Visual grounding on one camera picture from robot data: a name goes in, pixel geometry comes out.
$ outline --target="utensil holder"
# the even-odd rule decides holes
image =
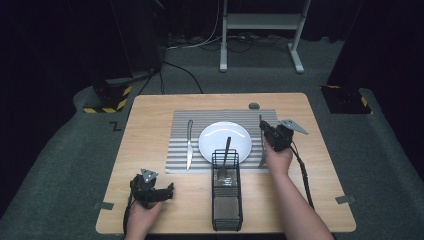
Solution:
[[[212,153],[212,225],[215,231],[239,231],[243,223],[239,155],[234,149],[228,150],[227,178],[220,179],[217,172],[224,157],[225,149]]]

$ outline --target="hand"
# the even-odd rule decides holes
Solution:
[[[271,174],[288,175],[290,163],[293,159],[293,152],[290,148],[286,148],[281,152],[275,152],[266,139],[264,146],[267,154],[266,163]]]
[[[164,202],[158,202],[151,209],[145,209],[139,201],[135,201],[130,209],[127,223],[126,240],[144,239],[153,227],[162,210]]]

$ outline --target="cable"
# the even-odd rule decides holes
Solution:
[[[209,44],[209,43],[210,43],[210,42],[209,42],[209,40],[210,40],[210,39],[213,37],[213,35],[215,34],[216,27],[218,26],[219,12],[220,12],[220,11],[219,11],[219,6],[220,6],[219,2],[220,2],[220,0],[217,0],[218,8],[217,8],[217,12],[216,12],[215,26],[214,26],[214,28],[213,28],[212,34],[209,36],[209,38],[208,38],[206,41],[204,41],[204,42],[202,42],[202,43],[199,43],[199,44],[190,45],[190,46],[176,46],[176,47],[169,47],[169,48],[167,48],[166,50],[170,50],[170,49],[177,49],[177,48],[193,48],[193,47],[199,47],[199,46],[203,46],[203,45]]]
[[[237,13],[240,12],[242,3],[243,3],[243,0],[240,0],[239,6],[237,7]]]
[[[252,40],[252,38],[250,37],[250,36],[247,36],[247,38],[250,40],[250,41],[246,41],[246,42],[250,42],[250,45],[247,47],[247,49],[245,49],[245,50],[242,50],[242,51],[235,51],[235,50],[233,50],[233,49],[231,49],[231,48],[229,48],[228,46],[227,46],[227,49],[228,49],[228,51],[230,51],[230,52],[233,52],[233,53],[244,53],[244,52],[247,52],[247,51],[249,51],[252,47],[253,47],[253,40]]]
[[[124,236],[121,239],[125,239],[125,236],[127,235],[127,224],[128,224],[128,217],[130,215],[130,210],[132,205],[135,203],[135,199],[132,200],[132,193],[130,192],[130,196],[128,197],[128,203],[127,203],[127,207],[125,208],[125,213],[124,213],[124,219],[123,219],[123,228],[124,228]]]
[[[164,95],[165,94],[165,85],[163,83],[162,72],[159,72],[159,77],[160,77],[160,91],[161,91],[162,95]]]
[[[211,43],[214,43],[215,41],[217,41],[217,40],[219,40],[221,38],[222,38],[222,36],[219,36],[219,37],[215,38],[214,40],[210,41],[208,44],[205,44],[203,46],[211,45]],[[207,48],[205,48],[203,46],[199,46],[199,48],[201,48],[201,49],[203,49],[205,51],[210,51],[210,52],[212,52],[212,51],[218,51],[219,49],[221,49],[221,43],[215,43],[214,45],[216,45],[218,47],[217,48],[214,48],[214,49],[207,49]]]
[[[152,70],[152,72],[150,72],[147,75],[144,75],[144,76],[141,76],[141,77],[138,77],[138,78],[134,78],[134,79],[131,79],[131,80],[128,80],[128,81],[125,81],[125,82],[121,82],[121,83],[108,83],[108,85],[111,86],[111,87],[119,87],[119,86],[122,86],[122,85],[127,85],[127,84],[134,83],[134,82],[137,82],[137,81],[142,81],[142,80],[147,79],[147,78],[151,78],[157,72],[158,72],[158,70],[154,69],[154,70]]]
[[[203,38],[201,38],[201,37],[199,37],[198,39],[189,39],[189,40],[187,40],[187,39],[185,39],[184,38],[184,36],[181,36],[181,35],[178,35],[178,36],[171,36],[171,37],[169,37],[168,38],[168,41],[169,42],[171,42],[171,43],[174,43],[174,44],[179,44],[179,46],[177,45],[177,46],[173,46],[172,47],[172,49],[173,48],[180,48],[180,47],[184,47],[185,45],[184,44],[191,44],[191,45],[196,45],[196,44],[199,44],[199,43],[201,43],[202,41],[203,41]]]
[[[144,84],[144,86],[141,88],[141,90],[138,92],[137,96],[141,94],[141,92],[146,88],[147,84],[149,84],[150,80],[152,79],[153,75],[149,77],[147,82]]]
[[[179,68],[179,69],[181,69],[181,70],[185,71],[186,73],[190,74],[190,76],[191,76],[191,77],[194,79],[194,81],[196,82],[197,87],[199,88],[200,93],[202,93],[202,94],[203,94],[203,90],[202,90],[202,88],[200,87],[200,84],[199,84],[199,82],[197,81],[197,78],[196,78],[193,74],[191,74],[191,72],[189,72],[188,70],[186,70],[186,69],[184,69],[184,68],[182,68],[182,67],[179,67],[179,66],[176,66],[176,65],[174,65],[174,64],[171,64],[171,63],[169,63],[169,62],[165,62],[165,61],[163,61],[163,63],[168,64],[168,65],[173,66],[173,67],[176,67],[176,68]]]
[[[285,37],[278,37],[278,38],[275,38],[275,39],[277,39],[277,40],[275,42],[272,42],[272,43],[259,42],[259,41],[255,40],[255,39],[253,39],[253,41],[255,42],[255,45],[259,45],[259,46],[277,46],[277,45],[286,44],[290,40],[292,40],[291,38],[285,38]]]
[[[302,171],[303,185],[305,186],[306,197],[308,198],[309,205],[312,207],[312,209],[315,209],[314,203],[312,201],[311,191],[309,190],[308,173],[306,172],[305,163],[303,163],[302,159],[299,156],[296,144],[293,141],[292,143],[296,150],[292,146],[290,146],[290,149],[293,151],[294,155],[297,158],[297,161],[299,162],[300,170]]]

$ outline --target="black cable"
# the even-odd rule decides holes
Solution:
[[[144,80],[144,79],[151,78],[151,77],[152,77],[153,75],[155,75],[157,72],[158,72],[158,70],[157,70],[157,69],[155,69],[155,70],[153,70],[152,72],[150,72],[149,74],[144,75],[144,76],[141,76],[141,77],[137,77],[137,78],[134,78],[134,79],[131,79],[131,80],[125,81],[125,82],[121,82],[121,83],[108,83],[108,84],[109,84],[109,86],[111,86],[111,87],[119,87],[119,86],[122,86],[122,85],[127,85],[127,84],[130,84],[130,83],[134,83],[134,82],[137,82],[137,81],[142,81],[142,80]]]
[[[236,11],[237,13],[240,13],[242,3],[243,3],[243,0],[240,0],[239,6],[237,7],[237,11]]]
[[[293,151],[294,155],[297,158],[297,161],[299,162],[300,170],[302,171],[303,185],[305,186],[306,197],[308,198],[309,205],[313,209],[315,209],[314,203],[312,202],[311,191],[309,190],[308,173],[306,172],[305,163],[303,163],[302,159],[299,156],[299,153],[297,151],[296,144],[294,142],[292,142],[292,143],[294,144],[294,147],[296,148],[296,150],[292,146],[290,146],[290,149]]]
[[[129,218],[129,215],[130,215],[131,207],[136,201],[134,199],[131,202],[131,200],[132,200],[132,192],[130,192],[130,196],[128,197],[127,207],[125,208],[124,219],[122,221],[122,225],[123,225],[123,229],[124,229],[124,236],[121,239],[125,239],[125,236],[127,235],[128,218]]]
[[[205,48],[205,46],[212,46],[212,45],[216,45],[216,46],[218,46],[218,47],[215,47],[214,49],[208,49],[208,48]],[[206,44],[206,45],[204,45],[204,46],[199,46],[199,48],[200,49],[203,49],[203,50],[205,50],[205,51],[209,51],[209,52],[213,52],[213,51],[218,51],[218,50],[220,50],[221,49],[221,43],[209,43],[209,44]]]
[[[198,45],[204,42],[203,38],[200,38],[198,40],[192,40],[192,39],[185,39],[184,37],[178,37],[177,39],[168,39],[169,42],[173,43],[173,45],[170,46],[170,48],[185,48],[185,47],[191,47],[193,45]]]
[[[165,85],[163,83],[162,72],[159,72],[159,78],[160,78],[160,92],[162,93],[162,95],[164,95],[165,94]]]
[[[249,51],[249,50],[253,47],[254,42],[253,42],[253,40],[252,40],[252,38],[251,38],[250,36],[247,36],[247,38],[248,38],[247,40],[242,39],[242,40],[244,40],[244,41],[241,41],[241,38],[237,38],[237,39],[236,39],[236,41],[237,41],[237,42],[239,42],[239,43],[247,43],[247,42],[249,42],[249,43],[250,43],[250,45],[249,45],[246,49],[241,50],[241,51],[235,51],[235,50],[231,49],[231,48],[227,45],[227,49],[228,49],[228,51],[233,52],[233,53],[244,53],[244,52]]]
[[[253,41],[254,41],[255,45],[259,45],[259,46],[277,46],[277,45],[286,44],[291,40],[290,38],[284,38],[284,37],[278,37],[278,38],[275,38],[275,39],[276,39],[275,42],[270,42],[270,43],[260,42],[260,41],[255,40],[255,39],[253,39]]]
[[[194,76],[191,72],[189,72],[188,70],[186,70],[186,69],[184,69],[184,68],[182,68],[182,67],[179,67],[179,66],[176,66],[176,65],[174,65],[174,64],[171,64],[171,63],[169,63],[169,62],[165,62],[165,61],[163,61],[163,63],[168,64],[168,65],[173,66],[173,67],[176,67],[176,68],[179,68],[179,69],[181,69],[181,70],[185,71],[186,73],[190,74],[190,76],[191,76],[191,77],[194,79],[194,81],[196,82],[197,87],[199,88],[200,93],[202,93],[202,94],[203,94],[203,90],[202,90],[202,88],[200,87],[199,81],[197,81],[197,78],[196,78],[196,77],[195,77],[195,76]]]
[[[149,84],[150,80],[152,79],[153,75],[149,77],[147,82],[144,84],[144,86],[141,88],[141,90],[138,92],[137,96],[141,94],[141,92],[146,88],[147,84]]]

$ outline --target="metal bracket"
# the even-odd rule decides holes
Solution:
[[[94,204],[94,209],[106,209],[106,210],[112,210],[113,209],[113,203],[107,203],[107,202],[97,202]]]
[[[156,178],[158,173],[142,168],[141,175],[143,176],[144,182],[149,183],[150,181]]]
[[[299,124],[295,123],[293,120],[291,119],[285,119],[285,120],[281,120],[278,121],[279,124],[285,126],[288,129],[303,133],[305,135],[308,135],[309,132],[306,131],[305,129],[303,129],[301,126],[299,126]]]
[[[354,196],[341,196],[341,197],[336,197],[336,201],[338,204],[343,204],[343,203],[348,203],[348,204],[352,204],[356,202],[356,198]]]

